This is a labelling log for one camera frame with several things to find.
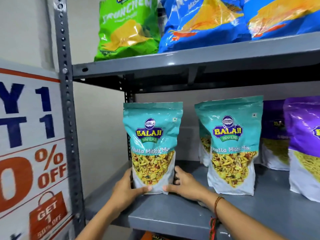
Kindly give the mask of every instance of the purple snack bag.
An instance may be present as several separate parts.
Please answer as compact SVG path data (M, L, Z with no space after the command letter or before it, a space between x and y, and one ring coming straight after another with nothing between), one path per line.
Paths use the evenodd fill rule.
M290 137L290 190L320 202L320 96L287 98L283 109Z
M261 154L262 163L275 170L289 170L289 137L285 128L285 100L263 101Z

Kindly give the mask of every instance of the % off text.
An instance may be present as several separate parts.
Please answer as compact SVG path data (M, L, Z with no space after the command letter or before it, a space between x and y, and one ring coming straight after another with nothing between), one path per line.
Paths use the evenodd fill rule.
M50 154L48 156L48 151L44 148L39 149L35 152L34 158L37 162L43 162L46 160L44 166L44 171L49 168L50 162L53 160L54 165L59 165L63 162L63 153L55 153L57 144L53 145ZM40 189L47 187L50 183L54 183L56 178L64 177L65 171L67 170L67 164L63 163L54 169L51 169L49 172L41 174L38 178L38 186Z

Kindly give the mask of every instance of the promotional sign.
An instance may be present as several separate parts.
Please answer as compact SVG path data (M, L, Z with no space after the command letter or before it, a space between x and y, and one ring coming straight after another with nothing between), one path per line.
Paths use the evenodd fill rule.
M0 68L0 239L67 240L71 220L60 81Z

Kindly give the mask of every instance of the hand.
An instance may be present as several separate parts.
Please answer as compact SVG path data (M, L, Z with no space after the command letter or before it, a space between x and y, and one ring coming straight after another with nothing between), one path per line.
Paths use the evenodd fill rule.
M126 209L137 196L145 194L152 189L152 186L131 189L131 172L132 168L126 170L122 179L115 184L112 190L113 192L109 201L117 209L118 214Z
M179 166L175 166L176 171L174 184L163 186L163 190L179 194L190 200L202 200L203 196L209 192L202 184L195 180L191 173L186 173Z

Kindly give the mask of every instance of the person's left hand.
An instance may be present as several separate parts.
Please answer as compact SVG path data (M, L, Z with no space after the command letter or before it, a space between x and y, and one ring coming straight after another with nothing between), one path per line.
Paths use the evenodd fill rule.
M131 172L132 168L126 170L122 179L115 184L109 200L117 209L118 214L126 209L137 196L145 194L152 189L152 186L131 189Z

